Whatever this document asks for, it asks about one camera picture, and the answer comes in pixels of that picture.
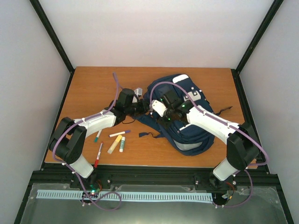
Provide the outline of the purple capped white marker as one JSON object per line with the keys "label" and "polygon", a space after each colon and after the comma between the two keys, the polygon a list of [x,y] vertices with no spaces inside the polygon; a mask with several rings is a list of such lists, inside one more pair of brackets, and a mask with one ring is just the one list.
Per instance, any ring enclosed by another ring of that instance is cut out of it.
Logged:
{"label": "purple capped white marker", "polygon": [[131,130],[125,130],[125,131],[122,131],[122,132],[118,132],[118,133],[110,134],[109,137],[114,137],[114,136],[118,136],[118,135],[123,135],[123,134],[130,133],[130,132],[131,132]]}

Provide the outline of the navy blue student backpack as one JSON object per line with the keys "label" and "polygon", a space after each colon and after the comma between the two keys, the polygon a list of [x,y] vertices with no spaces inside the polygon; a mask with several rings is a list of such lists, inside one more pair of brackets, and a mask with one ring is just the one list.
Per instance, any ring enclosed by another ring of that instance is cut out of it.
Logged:
{"label": "navy blue student backpack", "polygon": [[[202,90],[191,80],[187,74],[174,74],[165,76],[153,81],[144,94],[143,99],[159,100],[167,91],[175,92],[181,100],[186,100],[186,95],[180,88],[164,82],[172,82],[181,86],[193,99],[193,101],[202,106],[207,111],[214,113],[208,100]],[[208,131],[191,124],[171,124],[170,127],[164,128],[157,123],[158,114],[144,114],[136,119],[142,124],[151,127],[159,132],[156,138],[166,138],[170,144],[181,154],[185,156],[195,156],[207,151],[214,143],[215,136]]]}

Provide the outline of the green white glue stick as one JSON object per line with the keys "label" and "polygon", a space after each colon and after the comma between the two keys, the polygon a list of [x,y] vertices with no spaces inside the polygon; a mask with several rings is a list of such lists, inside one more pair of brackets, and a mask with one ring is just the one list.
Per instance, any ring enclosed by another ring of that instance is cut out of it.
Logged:
{"label": "green white glue stick", "polygon": [[125,146],[125,140],[126,140],[126,138],[125,137],[122,137],[121,138],[121,142],[120,142],[120,149],[119,149],[119,152],[123,152],[123,150],[124,150],[124,146]]}

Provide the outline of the green capped white marker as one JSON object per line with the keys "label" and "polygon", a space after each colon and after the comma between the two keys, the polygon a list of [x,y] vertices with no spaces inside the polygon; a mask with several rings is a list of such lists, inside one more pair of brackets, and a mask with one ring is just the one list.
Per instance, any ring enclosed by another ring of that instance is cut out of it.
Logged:
{"label": "green capped white marker", "polygon": [[99,131],[97,132],[97,135],[96,135],[96,137],[95,137],[95,139],[94,139],[94,142],[97,142],[97,141],[98,141],[101,132],[102,132],[102,130],[99,130]]}

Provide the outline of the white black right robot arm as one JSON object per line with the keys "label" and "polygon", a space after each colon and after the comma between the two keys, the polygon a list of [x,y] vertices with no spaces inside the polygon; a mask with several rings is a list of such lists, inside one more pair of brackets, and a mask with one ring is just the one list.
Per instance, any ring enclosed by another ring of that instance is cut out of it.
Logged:
{"label": "white black right robot arm", "polygon": [[245,170],[259,154],[256,134],[248,123],[242,125],[222,119],[197,105],[191,97],[181,100],[169,91],[159,100],[152,100],[150,107],[159,114],[163,125],[178,120],[204,129],[226,145],[226,158],[209,176],[210,185],[220,189],[230,176]]}

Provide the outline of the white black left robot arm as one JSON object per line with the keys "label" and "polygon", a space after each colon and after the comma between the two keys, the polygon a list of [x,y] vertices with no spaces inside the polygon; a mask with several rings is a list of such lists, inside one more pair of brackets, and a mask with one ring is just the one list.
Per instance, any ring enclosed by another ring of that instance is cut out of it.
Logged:
{"label": "white black left robot arm", "polygon": [[82,155],[85,139],[98,131],[120,124],[127,116],[145,114],[149,110],[149,103],[139,99],[141,95],[141,88],[124,88],[116,101],[112,101],[109,107],[95,115],[82,119],[63,118],[49,140],[48,149],[81,176],[83,185],[87,188],[94,187],[97,176],[93,173],[93,166]]}

